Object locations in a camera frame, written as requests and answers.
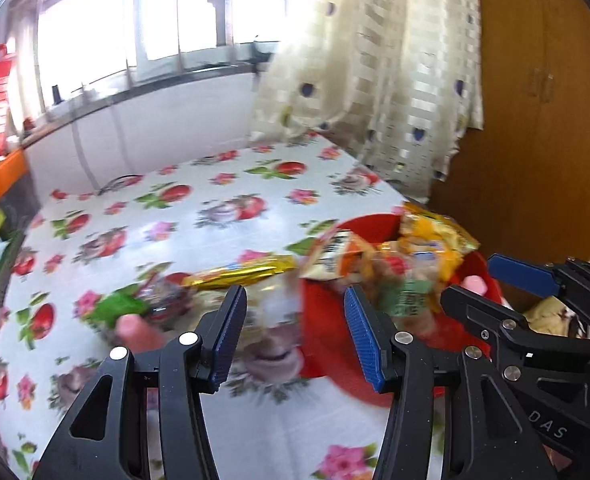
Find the pink jelly cup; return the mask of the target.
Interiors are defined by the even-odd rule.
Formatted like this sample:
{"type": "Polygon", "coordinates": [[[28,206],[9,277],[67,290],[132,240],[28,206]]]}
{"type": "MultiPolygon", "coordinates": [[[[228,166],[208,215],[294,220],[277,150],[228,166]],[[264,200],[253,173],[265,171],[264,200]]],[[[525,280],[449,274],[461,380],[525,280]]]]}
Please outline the pink jelly cup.
{"type": "Polygon", "coordinates": [[[478,275],[468,275],[463,278],[461,286],[476,295],[485,296],[488,290],[486,282],[478,275]]]}
{"type": "Polygon", "coordinates": [[[163,332],[137,314],[120,316],[115,335],[132,353],[143,353],[163,348],[167,337],[163,332]]]}

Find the clear green-label snack bag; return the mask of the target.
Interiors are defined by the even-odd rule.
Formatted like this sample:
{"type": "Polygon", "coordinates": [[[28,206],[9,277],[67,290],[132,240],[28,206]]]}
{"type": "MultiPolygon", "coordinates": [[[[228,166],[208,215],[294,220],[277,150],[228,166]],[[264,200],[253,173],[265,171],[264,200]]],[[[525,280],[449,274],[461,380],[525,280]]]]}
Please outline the clear green-label snack bag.
{"type": "Polygon", "coordinates": [[[437,333],[438,296],[445,288],[439,261],[428,252],[378,252],[373,259],[375,306],[397,330],[429,339],[437,333]]]}

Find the green snack packet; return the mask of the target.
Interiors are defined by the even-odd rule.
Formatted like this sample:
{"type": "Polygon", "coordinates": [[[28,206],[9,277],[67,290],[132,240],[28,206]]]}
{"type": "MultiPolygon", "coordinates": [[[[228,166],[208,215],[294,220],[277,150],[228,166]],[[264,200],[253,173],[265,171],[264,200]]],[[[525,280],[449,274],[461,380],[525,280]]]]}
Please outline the green snack packet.
{"type": "Polygon", "coordinates": [[[125,292],[112,292],[96,304],[86,315],[86,320],[101,330],[113,330],[118,318],[129,314],[142,315],[148,310],[149,305],[145,301],[125,292]]]}

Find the brown wooden wardrobe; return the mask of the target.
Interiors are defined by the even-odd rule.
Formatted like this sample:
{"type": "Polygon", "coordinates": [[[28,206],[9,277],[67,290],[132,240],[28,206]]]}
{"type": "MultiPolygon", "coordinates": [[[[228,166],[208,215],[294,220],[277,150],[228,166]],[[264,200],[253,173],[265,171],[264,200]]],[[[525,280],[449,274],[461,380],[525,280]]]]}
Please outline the brown wooden wardrobe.
{"type": "Polygon", "coordinates": [[[590,9],[481,0],[484,127],[429,203],[495,252],[590,257],[590,9]]]}

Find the red plastic basket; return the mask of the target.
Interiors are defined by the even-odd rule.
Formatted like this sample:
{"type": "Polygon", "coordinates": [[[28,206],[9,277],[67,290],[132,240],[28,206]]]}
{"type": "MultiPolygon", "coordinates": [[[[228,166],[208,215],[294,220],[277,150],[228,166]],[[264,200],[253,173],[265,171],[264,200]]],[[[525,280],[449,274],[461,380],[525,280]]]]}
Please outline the red plastic basket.
{"type": "MultiPolygon", "coordinates": [[[[340,223],[338,229],[355,232],[367,242],[380,244],[394,240],[399,231],[398,214],[368,214],[340,223]]],[[[479,252],[470,252],[456,270],[449,285],[459,285],[470,275],[481,278],[486,287],[486,299],[502,304],[499,284],[490,276],[486,259],[479,252]]],[[[325,376],[359,401],[389,408],[391,394],[376,393],[363,377],[358,356],[344,318],[343,297],[324,282],[301,280],[303,298],[303,342],[305,365],[303,376],[325,376]]],[[[424,339],[428,346],[440,350],[458,352],[475,344],[485,356],[489,356],[489,344],[478,336],[466,333],[463,325],[444,313],[435,314],[436,332],[424,339]]]]}

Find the yellow orange snack bag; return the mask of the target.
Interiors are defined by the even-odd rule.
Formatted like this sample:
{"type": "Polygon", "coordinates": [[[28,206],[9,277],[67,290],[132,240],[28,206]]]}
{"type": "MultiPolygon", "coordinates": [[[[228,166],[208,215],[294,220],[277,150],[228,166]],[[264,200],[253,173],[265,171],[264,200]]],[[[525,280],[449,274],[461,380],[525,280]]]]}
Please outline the yellow orange snack bag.
{"type": "Polygon", "coordinates": [[[421,205],[401,206],[396,240],[377,246],[386,255],[399,256],[418,280],[447,283],[464,257],[480,247],[460,224],[421,205]]]}

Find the dark plum candy packet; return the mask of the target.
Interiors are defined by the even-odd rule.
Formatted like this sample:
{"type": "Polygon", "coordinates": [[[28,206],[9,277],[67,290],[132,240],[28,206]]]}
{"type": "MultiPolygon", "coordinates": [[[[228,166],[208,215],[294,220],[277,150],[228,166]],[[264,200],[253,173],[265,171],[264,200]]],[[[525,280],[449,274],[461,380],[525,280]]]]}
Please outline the dark plum candy packet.
{"type": "Polygon", "coordinates": [[[191,310],[193,292],[183,281],[188,273],[155,274],[138,291],[138,299],[146,304],[142,314],[147,321],[171,326],[191,310]]]}

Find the white orange chip bag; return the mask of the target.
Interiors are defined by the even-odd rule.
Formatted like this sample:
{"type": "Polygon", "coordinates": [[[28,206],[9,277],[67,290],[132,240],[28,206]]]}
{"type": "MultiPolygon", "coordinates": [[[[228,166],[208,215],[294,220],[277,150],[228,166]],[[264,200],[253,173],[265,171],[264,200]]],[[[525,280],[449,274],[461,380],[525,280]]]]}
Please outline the white orange chip bag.
{"type": "Polygon", "coordinates": [[[370,273],[375,248],[353,231],[333,231],[307,259],[304,280],[360,282],[370,273]]]}

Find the gold wrapped snack bar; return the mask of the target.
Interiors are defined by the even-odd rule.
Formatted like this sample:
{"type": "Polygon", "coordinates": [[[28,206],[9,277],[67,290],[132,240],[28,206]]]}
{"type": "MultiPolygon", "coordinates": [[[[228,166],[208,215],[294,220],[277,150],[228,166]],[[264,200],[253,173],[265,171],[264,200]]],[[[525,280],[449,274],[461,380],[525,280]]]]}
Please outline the gold wrapped snack bar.
{"type": "Polygon", "coordinates": [[[181,285],[195,290],[248,286],[296,268],[297,261],[293,256],[267,255],[191,274],[182,280],[181,285]]]}

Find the floral fruit tablecloth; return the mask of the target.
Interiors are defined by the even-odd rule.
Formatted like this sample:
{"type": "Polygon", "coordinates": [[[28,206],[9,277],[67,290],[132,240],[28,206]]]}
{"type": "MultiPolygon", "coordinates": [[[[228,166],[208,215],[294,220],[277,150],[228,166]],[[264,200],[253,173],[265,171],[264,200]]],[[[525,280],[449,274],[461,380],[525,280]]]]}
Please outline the floral fruit tablecloth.
{"type": "MultiPolygon", "coordinates": [[[[28,479],[109,345],[86,320],[155,274],[264,255],[302,256],[335,224],[397,211],[402,197],[312,133],[136,176],[102,194],[54,190],[31,222],[4,298],[0,434],[28,479]]],[[[368,479],[386,425],[327,378],[253,382],[233,361],[203,409],[223,479],[368,479]]]]}

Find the beige patterned curtain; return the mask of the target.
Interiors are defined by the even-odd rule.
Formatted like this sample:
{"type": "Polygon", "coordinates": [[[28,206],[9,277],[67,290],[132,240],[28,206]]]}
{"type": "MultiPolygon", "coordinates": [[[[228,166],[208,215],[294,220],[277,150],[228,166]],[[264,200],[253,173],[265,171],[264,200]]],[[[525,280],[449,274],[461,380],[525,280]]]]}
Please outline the beige patterned curtain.
{"type": "Polygon", "coordinates": [[[316,131],[414,200],[484,126],[480,0],[305,0],[260,77],[248,140],[316,131]]]}

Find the metal window bars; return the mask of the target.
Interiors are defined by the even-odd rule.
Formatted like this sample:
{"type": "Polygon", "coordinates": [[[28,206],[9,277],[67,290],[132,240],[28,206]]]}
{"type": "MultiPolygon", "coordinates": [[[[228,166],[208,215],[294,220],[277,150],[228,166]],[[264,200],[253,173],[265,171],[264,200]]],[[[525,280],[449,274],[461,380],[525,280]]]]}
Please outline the metal window bars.
{"type": "Polygon", "coordinates": [[[286,0],[10,0],[10,110],[40,118],[152,81],[249,65],[274,48],[286,0]]]}

